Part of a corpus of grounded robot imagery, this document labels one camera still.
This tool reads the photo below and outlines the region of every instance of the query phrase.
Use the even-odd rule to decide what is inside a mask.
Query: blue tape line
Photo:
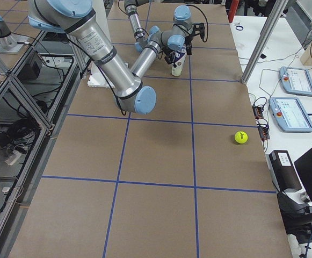
[[[121,43],[121,42],[112,42],[113,45],[125,45],[125,46],[134,46],[134,43]],[[217,50],[236,50],[235,48],[226,48],[226,47],[192,47],[197,49],[217,49]]]
[[[124,138],[124,144],[122,145],[121,158],[120,158],[119,170],[118,170],[118,175],[117,175],[117,182],[115,184],[115,189],[114,189],[113,203],[112,203],[112,207],[111,207],[111,213],[110,213],[110,216],[109,216],[109,222],[108,222],[108,228],[107,228],[107,234],[106,234],[106,240],[105,240],[105,243],[104,243],[104,249],[103,249],[102,258],[106,257],[106,252],[107,252],[107,245],[108,245],[109,233],[110,233],[111,225],[112,225],[115,200],[117,198],[117,192],[118,192],[118,186],[119,186],[121,167],[122,167],[122,162],[124,160],[124,153],[125,153],[127,134],[128,134],[128,128],[129,128],[129,122],[130,122],[130,120],[129,120],[130,119],[130,114],[131,113],[129,113],[129,115],[128,115],[126,131],[125,131],[125,138]]]
[[[154,79],[170,79],[170,80],[192,80],[192,81],[206,81],[206,82],[239,82],[239,80],[221,80],[221,79],[194,79],[194,78],[174,78],[174,77],[159,77],[159,76],[144,76],[144,78]]]
[[[190,78],[190,111],[191,111],[191,124],[192,124],[195,234],[196,234],[196,243],[197,243],[197,258],[200,258],[199,218],[198,218],[198,193],[197,193],[197,172],[196,172],[196,160],[195,160],[195,135],[194,135],[194,111],[193,111],[194,108],[193,108],[192,69],[191,69],[191,57],[190,56],[189,56],[189,78]]]
[[[177,123],[177,124],[190,124],[186,121],[171,121],[171,120],[156,120],[156,119],[144,119],[144,118],[131,118],[134,121],[150,121],[150,122],[163,122],[163,123]]]
[[[121,184],[137,184],[137,185],[151,185],[156,187],[178,187],[178,188],[194,188],[192,185],[184,184],[162,184],[162,183],[147,183],[147,182],[135,182],[135,181],[119,181]]]
[[[28,11],[25,11],[25,10],[11,10],[11,9],[8,10],[8,11],[13,11],[13,12],[28,12]]]
[[[76,181],[95,181],[95,182],[104,182],[104,183],[116,183],[116,180],[98,179],[98,178],[85,178],[85,177],[47,176],[47,175],[42,175],[41,178],[67,179],[67,180],[76,180]]]
[[[20,1],[16,1],[16,3],[6,12],[5,15],[2,16],[2,18],[4,18],[4,16],[6,16]]]
[[[256,125],[229,125],[229,124],[216,124],[216,123],[203,123],[203,122],[194,122],[194,124],[196,124],[196,125],[217,125],[217,126],[257,128]]]
[[[104,118],[104,119],[121,119],[127,120],[124,117],[105,117],[105,116],[95,116],[89,114],[67,114],[72,117],[91,117],[91,118]],[[233,126],[233,127],[247,127],[247,128],[257,128],[256,125],[232,125],[232,124],[218,124],[218,123],[204,123],[204,122],[189,122],[189,121],[172,121],[172,120],[157,120],[157,119],[145,119],[145,118],[130,118],[133,121],[150,121],[150,122],[162,122],[162,123],[177,123],[177,124],[195,124],[195,125],[213,125],[213,126]]]
[[[252,189],[237,189],[237,188],[221,188],[221,187],[197,187],[197,189],[232,191],[232,192],[257,192],[261,194],[276,194],[276,191],[267,190],[252,190]]]
[[[25,24],[25,20],[28,18],[28,16],[26,17],[26,18],[24,18],[23,19],[23,21],[16,27],[16,29],[14,30],[14,32],[18,29],[18,28],[20,28],[20,26],[22,25],[22,24]]]
[[[95,116],[91,114],[67,114],[68,116],[71,117],[95,117],[95,118],[107,118],[107,119],[122,119],[122,120],[128,120],[126,117],[109,117],[109,116]]]
[[[42,175],[41,178],[51,178],[51,179],[60,179],[60,180],[75,180],[75,181],[94,181],[94,182],[103,182],[103,183],[116,183],[119,184],[136,184],[136,185],[149,185],[156,187],[174,187],[174,188],[192,188],[193,185],[183,185],[183,184],[164,184],[164,183],[150,183],[150,182],[137,182],[137,181],[116,181],[109,179],[99,179],[99,178],[88,178],[88,177],[68,177],[68,176],[51,176],[51,175]],[[230,191],[230,192],[255,192],[261,194],[276,194],[276,191],[268,190],[255,190],[255,189],[238,189],[238,188],[221,188],[221,187],[201,187],[196,186],[197,189],[203,190],[217,190],[217,191]]]

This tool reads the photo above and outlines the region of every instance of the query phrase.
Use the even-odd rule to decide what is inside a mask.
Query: yellow ball
[[[238,131],[235,134],[235,140],[239,144],[244,144],[248,140],[248,135],[245,132],[243,132],[243,131]]]

